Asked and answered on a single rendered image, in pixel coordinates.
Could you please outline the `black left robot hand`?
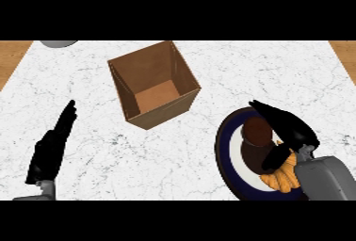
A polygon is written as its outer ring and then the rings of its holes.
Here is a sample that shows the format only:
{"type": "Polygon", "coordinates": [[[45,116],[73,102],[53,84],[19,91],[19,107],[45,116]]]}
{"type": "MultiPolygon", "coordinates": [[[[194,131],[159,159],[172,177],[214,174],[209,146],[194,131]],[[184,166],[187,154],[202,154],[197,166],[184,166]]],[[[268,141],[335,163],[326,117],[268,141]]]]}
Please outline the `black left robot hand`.
{"type": "Polygon", "coordinates": [[[70,100],[63,108],[56,126],[48,130],[35,143],[35,152],[27,168],[24,184],[33,185],[38,181],[53,181],[58,174],[58,167],[64,151],[64,143],[76,119],[75,101],[70,100]]]}

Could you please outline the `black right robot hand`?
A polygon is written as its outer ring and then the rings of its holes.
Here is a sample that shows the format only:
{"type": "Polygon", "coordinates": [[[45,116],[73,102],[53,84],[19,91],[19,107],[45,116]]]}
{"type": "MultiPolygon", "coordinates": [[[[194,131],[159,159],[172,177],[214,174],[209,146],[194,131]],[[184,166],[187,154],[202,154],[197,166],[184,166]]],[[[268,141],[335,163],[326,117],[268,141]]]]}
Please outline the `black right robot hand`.
{"type": "Polygon", "coordinates": [[[305,159],[311,159],[314,157],[313,151],[318,147],[320,142],[305,122],[289,111],[256,100],[249,102],[249,106],[267,121],[282,140],[282,143],[271,148],[262,161],[261,168],[264,170],[279,169],[290,152],[301,153],[305,159]]]}

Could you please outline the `dark blue and white plate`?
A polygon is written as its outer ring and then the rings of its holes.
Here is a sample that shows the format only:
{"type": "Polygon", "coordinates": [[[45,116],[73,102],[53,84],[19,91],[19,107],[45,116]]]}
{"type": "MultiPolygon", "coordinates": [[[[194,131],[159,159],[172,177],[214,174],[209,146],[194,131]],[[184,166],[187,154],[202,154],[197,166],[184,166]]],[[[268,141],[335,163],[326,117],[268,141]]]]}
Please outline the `dark blue and white plate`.
{"type": "Polygon", "coordinates": [[[233,111],[222,120],[215,135],[215,162],[225,186],[242,201],[307,201],[301,188],[295,188],[289,193],[270,189],[245,165],[240,131],[249,117],[258,117],[250,107],[233,111]]]}

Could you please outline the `brown cardboard box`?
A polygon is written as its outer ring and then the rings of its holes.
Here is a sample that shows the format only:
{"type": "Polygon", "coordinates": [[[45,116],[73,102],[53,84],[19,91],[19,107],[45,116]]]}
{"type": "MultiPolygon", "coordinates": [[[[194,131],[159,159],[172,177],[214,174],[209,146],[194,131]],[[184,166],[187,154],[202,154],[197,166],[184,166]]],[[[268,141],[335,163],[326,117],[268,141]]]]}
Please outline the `brown cardboard box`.
{"type": "Polygon", "coordinates": [[[149,130],[188,110],[202,88],[169,40],[110,59],[107,67],[129,124],[149,130]]]}

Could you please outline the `grey round object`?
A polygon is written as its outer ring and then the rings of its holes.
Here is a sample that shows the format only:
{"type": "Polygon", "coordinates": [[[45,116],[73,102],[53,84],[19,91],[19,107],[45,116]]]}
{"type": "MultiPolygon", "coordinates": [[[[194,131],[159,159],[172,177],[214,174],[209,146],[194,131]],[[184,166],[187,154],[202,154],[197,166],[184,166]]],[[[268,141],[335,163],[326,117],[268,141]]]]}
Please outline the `grey round object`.
{"type": "Polygon", "coordinates": [[[63,48],[66,46],[70,46],[76,42],[76,40],[41,40],[39,42],[48,48],[63,48]]]}

